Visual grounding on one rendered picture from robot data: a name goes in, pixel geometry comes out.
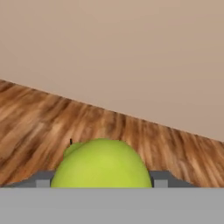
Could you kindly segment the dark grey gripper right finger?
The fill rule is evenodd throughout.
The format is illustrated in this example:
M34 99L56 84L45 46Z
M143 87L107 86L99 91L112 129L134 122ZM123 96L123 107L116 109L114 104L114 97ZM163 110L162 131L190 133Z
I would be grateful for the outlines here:
M149 174L154 188L193 187L187 181L175 178L169 171L149 171Z

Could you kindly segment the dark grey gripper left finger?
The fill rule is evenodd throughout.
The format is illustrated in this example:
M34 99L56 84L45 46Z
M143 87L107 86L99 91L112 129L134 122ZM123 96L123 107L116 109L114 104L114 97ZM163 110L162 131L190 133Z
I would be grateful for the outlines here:
M19 187L49 187L55 171L37 171L35 174L22 181L6 185L7 188Z

